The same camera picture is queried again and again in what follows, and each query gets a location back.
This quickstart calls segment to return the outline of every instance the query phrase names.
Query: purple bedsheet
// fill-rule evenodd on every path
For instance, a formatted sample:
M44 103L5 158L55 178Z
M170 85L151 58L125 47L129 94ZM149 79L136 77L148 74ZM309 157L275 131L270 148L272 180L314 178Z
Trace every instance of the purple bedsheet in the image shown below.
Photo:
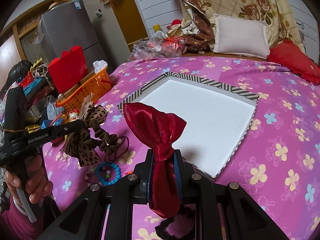
M122 64L110 76L117 84L97 102L109 111L102 127L129 137L130 148L117 162L122 174L144 161L148 148L131 133L116 106L167 71L206 77L260 95L249 132L216 182L239 183L289 239L308 239L320 222L320 87L277 64L237 58L184 57ZM43 150L54 197L64 210L86 189L89 167L80 168L71 157L64 161L61 147L48 143ZM133 212L132 239L160 239L155 226L162 219L148 206L135 205Z

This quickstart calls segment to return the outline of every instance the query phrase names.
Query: finger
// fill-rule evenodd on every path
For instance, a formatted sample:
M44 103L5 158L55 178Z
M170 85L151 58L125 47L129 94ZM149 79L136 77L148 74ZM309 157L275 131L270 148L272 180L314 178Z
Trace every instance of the finger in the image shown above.
M29 164L27 165L27 171L28 172L34 172L37 171L42 164L42 158L40 155L34 156Z
M8 187L9 185L13 187L20 187L21 181L19 177L12 171L6 171L5 172L5 182L7 183Z
M35 190L35 188L37 187L41 179L43 178L43 175L44 175L44 170L41 167L38 168L37 171L33 172L30 178L27 180L26 192L31 194Z
M51 181L47 181L46 185L44 186L44 189L42 191L41 197L47 197L51 194L53 190L53 183Z
M38 202L46 184L47 184L47 180L44 177L42 177L39 184L36 186L35 190L30 194L29 199L32 204L35 204Z

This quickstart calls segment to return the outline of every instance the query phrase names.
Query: red pillow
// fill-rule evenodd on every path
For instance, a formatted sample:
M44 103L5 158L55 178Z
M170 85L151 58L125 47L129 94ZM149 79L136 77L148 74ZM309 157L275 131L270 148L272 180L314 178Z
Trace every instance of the red pillow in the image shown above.
M270 49L267 60L279 63L314 85L320 84L320 68L305 55L292 41L283 41Z

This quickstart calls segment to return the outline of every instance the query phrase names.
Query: gray refrigerator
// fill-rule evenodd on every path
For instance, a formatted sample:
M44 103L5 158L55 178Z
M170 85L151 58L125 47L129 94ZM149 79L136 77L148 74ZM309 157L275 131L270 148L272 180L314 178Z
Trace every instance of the gray refrigerator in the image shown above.
M41 16L40 26L44 34L41 46L49 62L75 45L82 47L88 70L96 60L108 62L82 0L56 5ZM112 72L108 64L108 74Z

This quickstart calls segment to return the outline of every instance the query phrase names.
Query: white pillow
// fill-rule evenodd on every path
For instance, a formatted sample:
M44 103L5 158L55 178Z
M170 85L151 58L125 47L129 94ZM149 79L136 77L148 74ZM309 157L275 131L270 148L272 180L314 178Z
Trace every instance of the white pillow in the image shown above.
M213 52L266 59L270 54L264 21L214 14L216 22Z

